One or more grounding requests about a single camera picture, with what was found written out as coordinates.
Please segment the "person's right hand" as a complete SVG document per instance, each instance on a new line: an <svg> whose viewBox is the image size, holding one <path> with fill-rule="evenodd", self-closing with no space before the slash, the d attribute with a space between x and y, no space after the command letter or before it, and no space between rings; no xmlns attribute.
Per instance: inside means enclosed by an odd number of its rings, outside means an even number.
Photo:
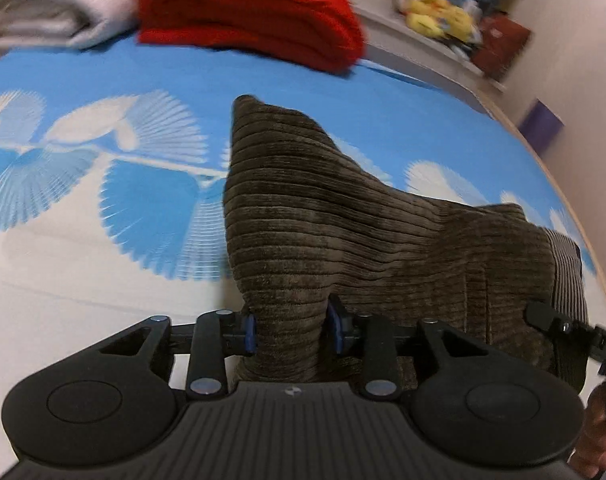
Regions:
<svg viewBox="0 0 606 480"><path fill-rule="evenodd" d="M584 479L596 479L606 472L606 382L588 398L582 432L569 466Z"/></svg>

